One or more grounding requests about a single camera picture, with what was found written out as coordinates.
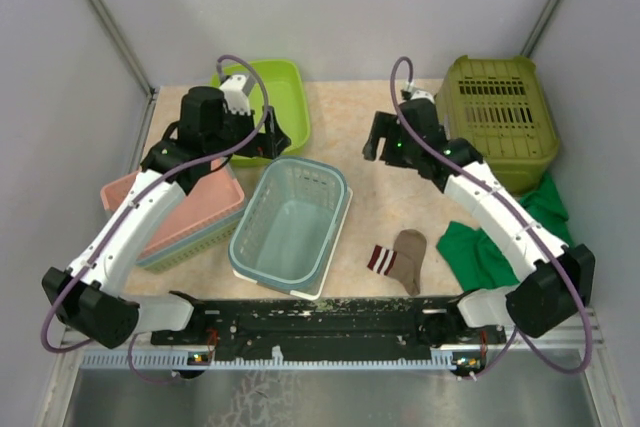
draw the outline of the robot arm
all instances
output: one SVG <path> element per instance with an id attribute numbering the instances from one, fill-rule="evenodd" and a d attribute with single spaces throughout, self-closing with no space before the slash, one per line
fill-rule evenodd
<path id="1" fill-rule="evenodd" d="M 157 330 L 187 328 L 194 300 L 172 292 L 160 296 L 122 295 L 136 259 L 169 213 L 211 173 L 210 163 L 186 169 L 169 177 L 139 203 L 142 190 L 173 168 L 236 145 L 254 129 L 248 95 L 251 77 L 234 74 L 220 89 L 195 87 L 182 98 L 180 120 L 173 123 L 141 163 L 141 172 L 118 210 L 94 241 L 60 271 L 50 268 L 42 285 L 53 304 L 60 292 L 87 266 L 87 259 L 120 222 L 100 255 L 56 311 L 58 319 L 107 348 L 115 348 L 132 335 Z M 177 130 L 177 138 L 171 138 Z M 259 133 L 237 153 L 248 157 L 275 158 L 290 145 L 271 111 L 264 133 Z M 121 214 L 133 207 L 129 215 Z"/>
<path id="2" fill-rule="evenodd" d="M 375 160 L 381 138 L 386 138 L 380 159 L 387 165 L 412 168 L 431 181 L 447 197 L 462 205 L 479 222 L 481 228 L 497 245 L 513 268 L 518 285 L 494 290 L 476 290 L 457 299 L 455 314 L 466 327 L 485 325 L 515 325 L 531 337 L 540 337 L 577 312 L 566 286 L 557 271 L 526 235 L 535 229 L 569 275 L 576 290 L 587 304 L 595 260 L 584 246 L 569 248 L 562 240 L 538 224 L 511 197 L 493 176 L 482 155 L 464 139 L 448 140 L 439 124 L 431 94 L 417 90 L 403 92 L 405 102 L 400 109 L 414 130 L 438 152 L 452 160 L 474 177 L 491 187 L 490 192 L 479 189 L 462 175 L 426 153 L 407 134 L 397 116 L 377 112 L 368 142 L 363 149 L 367 160 Z M 509 209 L 492 195 L 500 192 L 513 209 L 526 220 L 523 228 Z"/>

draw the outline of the plastic container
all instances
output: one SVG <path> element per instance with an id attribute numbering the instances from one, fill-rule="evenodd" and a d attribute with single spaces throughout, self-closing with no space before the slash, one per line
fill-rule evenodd
<path id="1" fill-rule="evenodd" d="M 300 154 L 302 148 L 311 135 L 311 121 L 309 120 L 309 106 L 304 93 L 304 86 L 300 78 L 300 72 L 296 64 L 289 60 L 272 59 L 256 60 L 249 62 L 262 77 L 267 92 L 269 92 L 269 102 L 273 106 L 278 124 L 285 134 L 291 139 L 291 145 L 284 151 L 285 154 Z M 230 64 L 223 69 L 224 73 L 231 75 L 237 72 L 246 72 L 246 69 L 238 64 Z M 213 87 L 220 86 L 220 79 L 214 75 L 211 79 Z M 249 96 L 251 108 L 255 111 L 256 122 L 262 116 L 262 93 L 260 88 L 255 86 Z M 247 158 L 234 156 L 231 159 L 233 165 L 240 167 L 250 167 L 256 165 L 266 165 L 268 159 Z"/>
<path id="2" fill-rule="evenodd" d="M 102 188 L 105 210 L 115 212 L 131 189 L 137 172 Z M 189 195 L 160 225 L 140 254 L 137 265 L 161 273 L 229 237 L 244 212 L 245 195 L 229 166 L 198 181 Z"/>
<path id="3" fill-rule="evenodd" d="M 282 292 L 314 290 L 327 270 L 349 200 L 337 169 L 298 157 L 276 159 L 229 244 L 234 271 Z"/>
<path id="4" fill-rule="evenodd" d="M 558 153 L 535 71 L 526 57 L 463 56 L 449 68 L 436 96 L 449 136 L 469 140 L 512 194 L 535 188 Z"/>

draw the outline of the gray floor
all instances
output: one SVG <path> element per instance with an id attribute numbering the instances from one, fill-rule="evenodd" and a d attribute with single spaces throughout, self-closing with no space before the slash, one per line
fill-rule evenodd
<path id="1" fill-rule="evenodd" d="M 575 364 L 577 354 L 554 356 Z M 65 426 L 581 426 L 599 425 L 583 376 L 510 352 L 487 377 L 446 372 L 225 371 L 177 385 L 127 370 L 82 370 Z"/>

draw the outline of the pink plastic container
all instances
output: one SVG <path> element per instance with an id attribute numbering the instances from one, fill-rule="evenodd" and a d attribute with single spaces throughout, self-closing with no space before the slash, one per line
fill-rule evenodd
<path id="1" fill-rule="evenodd" d="M 212 162 L 214 168 L 219 161 Z M 100 191 L 106 211 L 115 212 L 125 199 L 138 173 L 133 172 L 105 185 Z M 229 166 L 203 177 L 191 193 L 160 225 L 139 259 L 166 251 L 174 244 L 209 228 L 244 208 L 245 196 Z"/>

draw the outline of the green tray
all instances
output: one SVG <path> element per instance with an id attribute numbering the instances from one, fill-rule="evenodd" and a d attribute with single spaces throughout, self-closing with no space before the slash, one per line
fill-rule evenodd
<path id="1" fill-rule="evenodd" d="M 284 59 L 256 60 L 249 62 L 249 64 L 262 77 L 267 92 L 269 92 L 269 102 L 276 112 L 278 124 L 291 139 L 291 145 L 285 150 L 285 153 L 300 155 L 311 135 L 311 122 L 307 97 L 304 93 L 298 67 L 293 62 Z M 230 64 L 222 70 L 227 75 L 246 72 L 246 69 L 238 64 Z M 211 85 L 213 87 L 220 86 L 220 79 L 217 75 L 211 79 Z M 262 94 L 258 86 L 253 88 L 249 96 L 249 103 L 255 111 L 254 119 L 257 122 L 262 117 Z M 231 162 L 239 167 L 251 167 L 266 165 L 271 161 L 234 156 Z"/>

